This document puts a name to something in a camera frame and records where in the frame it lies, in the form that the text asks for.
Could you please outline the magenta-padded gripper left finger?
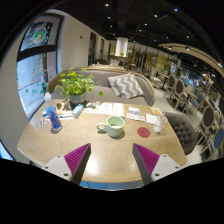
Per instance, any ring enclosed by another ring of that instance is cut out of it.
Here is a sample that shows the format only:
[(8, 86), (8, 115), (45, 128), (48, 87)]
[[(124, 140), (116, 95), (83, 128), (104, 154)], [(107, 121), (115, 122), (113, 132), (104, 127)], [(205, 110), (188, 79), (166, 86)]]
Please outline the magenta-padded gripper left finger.
[(56, 155), (43, 170), (79, 185), (91, 155), (91, 144), (87, 143), (66, 155)]

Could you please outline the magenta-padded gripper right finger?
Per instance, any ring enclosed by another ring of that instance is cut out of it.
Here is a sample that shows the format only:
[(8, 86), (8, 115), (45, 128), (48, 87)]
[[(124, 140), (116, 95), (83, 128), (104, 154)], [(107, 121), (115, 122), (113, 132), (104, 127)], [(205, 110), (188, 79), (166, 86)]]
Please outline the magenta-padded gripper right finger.
[(132, 153), (145, 185), (181, 169), (181, 167), (167, 154), (158, 155), (136, 143), (133, 144)]

